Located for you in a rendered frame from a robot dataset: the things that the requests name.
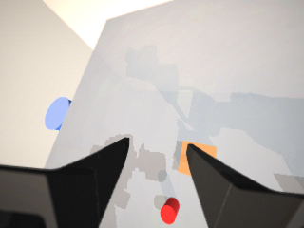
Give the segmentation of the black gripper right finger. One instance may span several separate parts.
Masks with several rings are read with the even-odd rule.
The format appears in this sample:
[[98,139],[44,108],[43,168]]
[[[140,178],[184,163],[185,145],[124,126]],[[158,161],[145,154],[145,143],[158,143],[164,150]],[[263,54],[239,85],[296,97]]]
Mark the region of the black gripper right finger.
[[304,194],[265,187],[191,143],[186,157],[208,228],[304,227]]

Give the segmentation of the red cylinder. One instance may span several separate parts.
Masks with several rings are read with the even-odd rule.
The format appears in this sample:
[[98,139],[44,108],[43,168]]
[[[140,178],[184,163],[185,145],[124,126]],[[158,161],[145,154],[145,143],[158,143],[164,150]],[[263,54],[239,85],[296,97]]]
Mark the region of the red cylinder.
[[166,224],[173,224],[179,212],[180,204],[176,198],[169,198],[161,209],[161,219]]

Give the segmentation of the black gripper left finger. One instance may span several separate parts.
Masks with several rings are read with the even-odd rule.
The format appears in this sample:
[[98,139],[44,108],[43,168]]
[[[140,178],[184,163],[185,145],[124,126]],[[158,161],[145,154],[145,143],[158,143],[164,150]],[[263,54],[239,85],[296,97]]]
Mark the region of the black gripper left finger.
[[123,138],[54,169],[0,164],[0,210],[41,215],[47,228],[99,228],[128,149]]

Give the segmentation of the orange square block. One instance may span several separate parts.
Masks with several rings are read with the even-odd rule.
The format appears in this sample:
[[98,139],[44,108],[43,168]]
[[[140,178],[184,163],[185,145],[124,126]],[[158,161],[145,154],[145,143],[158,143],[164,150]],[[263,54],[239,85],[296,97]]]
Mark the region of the orange square block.
[[189,144],[189,143],[197,146],[198,148],[202,149],[203,151],[205,151],[206,153],[210,154],[211,156],[213,156],[215,158],[217,158],[217,147],[200,144],[200,143],[195,143],[195,142],[183,141],[181,155],[180,155],[179,173],[191,176],[187,157],[186,157],[187,144]]

